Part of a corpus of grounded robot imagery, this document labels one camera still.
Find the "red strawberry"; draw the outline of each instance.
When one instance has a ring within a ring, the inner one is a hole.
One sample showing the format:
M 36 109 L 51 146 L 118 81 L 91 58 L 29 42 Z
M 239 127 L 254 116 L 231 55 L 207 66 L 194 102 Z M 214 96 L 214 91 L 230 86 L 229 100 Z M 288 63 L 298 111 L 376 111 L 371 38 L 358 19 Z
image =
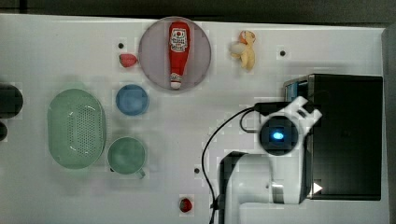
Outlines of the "red strawberry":
M 131 67 L 137 63 L 137 58 L 133 54 L 120 54 L 120 63 L 123 67 Z
M 191 209 L 192 209 L 192 203 L 191 203 L 191 201 L 189 199 L 185 198 L 185 199 L 181 200 L 181 202 L 180 202 L 180 210 L 183 213 L 190 212 Z

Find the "white tabletop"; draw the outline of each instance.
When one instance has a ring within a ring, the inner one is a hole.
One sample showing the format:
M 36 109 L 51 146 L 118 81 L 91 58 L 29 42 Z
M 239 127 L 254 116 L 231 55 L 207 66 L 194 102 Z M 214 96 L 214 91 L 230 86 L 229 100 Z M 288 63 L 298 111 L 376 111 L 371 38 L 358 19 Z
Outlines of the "white tabletop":
M 382 75 L 379 28 L 197 22 L 212 46 L 203 83 L 183 93 L 153 86 L 139 65 L 120 66 L 117 45 L 137 54 L 152 20 L 0 15 L 0 81 L 22 90 L 25 104 L 2 120 L 0 142 L 1 223 L 208 223 L 210 195 L 196 175 L 209 134 L 228 117 L 260 100 L 282 97 L 282 85 L 311 73 Z M 241 30 L 255 33 L 256 65 L 248 74 L 229 55 Z M 287 55 L 280 57 L 285 50 Z M 68 171 L 49 154 L 47 109 L 70 82 L 83 82 L 104 106 L 106 149 L 98 162 Z M 127 118 L 115 106 L 117 90 L 137 83 L 150 97 L 148 112 Z M 228 152 L 262 153 L 236 119 L 209 149 L 209 175 Z M 148 146 L 146 178 L 109 172 L 108 146 L 120 136 Z M 380 202 L 310 201 L 300 205 L 245 204 L 242 223 L 389 223 L 386 153 Z M 180 195 L 193 198 L 182 216 Z

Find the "blue bowl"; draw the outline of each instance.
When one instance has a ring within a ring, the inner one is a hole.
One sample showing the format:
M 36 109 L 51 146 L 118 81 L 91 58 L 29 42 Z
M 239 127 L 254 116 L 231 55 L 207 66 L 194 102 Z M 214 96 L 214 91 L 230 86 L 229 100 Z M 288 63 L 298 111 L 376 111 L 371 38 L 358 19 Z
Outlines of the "blue bowl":
M 116 102 L 120 112 L 129 116 L 137 116 L 145 113 L 148 109 L 149 96 L 143 88 L 131 84 L 119 90 Z

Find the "green colander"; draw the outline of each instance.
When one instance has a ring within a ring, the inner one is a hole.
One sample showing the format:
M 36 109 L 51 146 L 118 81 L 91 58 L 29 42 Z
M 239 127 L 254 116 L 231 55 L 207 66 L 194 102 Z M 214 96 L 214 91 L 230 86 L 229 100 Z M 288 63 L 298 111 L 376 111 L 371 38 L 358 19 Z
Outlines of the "green colander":
M 106 117 L 99 101 L 86 91 L 59 93 L 48 111 L 49 152 L 68 169 L 82 169 L 102 155 L 106 144 Z

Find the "teal mug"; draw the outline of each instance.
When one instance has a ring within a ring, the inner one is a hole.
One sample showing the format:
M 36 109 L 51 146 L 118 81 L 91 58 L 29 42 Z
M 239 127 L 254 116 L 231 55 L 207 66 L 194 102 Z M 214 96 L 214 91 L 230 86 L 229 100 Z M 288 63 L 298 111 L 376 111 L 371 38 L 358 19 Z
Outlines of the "teal mug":
M 140 179 L 146 175 L 143 171 L 146 150 L 140 141 L 132 137 L 114 141 L 108 150 L 107 160 L 111 169 L 119 174 L 137 174 Z

